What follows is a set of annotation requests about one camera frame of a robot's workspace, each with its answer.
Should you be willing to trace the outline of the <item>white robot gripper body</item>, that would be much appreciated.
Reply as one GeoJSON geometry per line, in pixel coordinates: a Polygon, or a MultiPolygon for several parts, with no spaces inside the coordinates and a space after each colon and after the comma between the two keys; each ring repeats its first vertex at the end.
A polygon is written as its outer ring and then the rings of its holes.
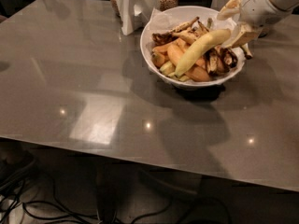
{"type": "Polygon", "coordinates": [[[239,20],[253,27],[271,26],[299,6],[299,0],[241,0],[239,20]]]}

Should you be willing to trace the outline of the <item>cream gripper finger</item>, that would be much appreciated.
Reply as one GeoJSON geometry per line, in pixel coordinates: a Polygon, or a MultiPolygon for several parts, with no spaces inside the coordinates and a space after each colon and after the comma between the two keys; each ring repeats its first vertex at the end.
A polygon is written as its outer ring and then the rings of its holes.
{"type": "Polygon", "coordinates": [[[217,15],[219,21],[225,21],[229,18],[239,17],[242,0],[229,0],[217,15]]]}
{"type": "Polygon", "coordinates": [[[255,27],[247,22],[239,22],[231,33],[231,36],[221,46],[226,49],[241,47],[251,40],[256,39],[261,33],[262,28],[255,27]]]}

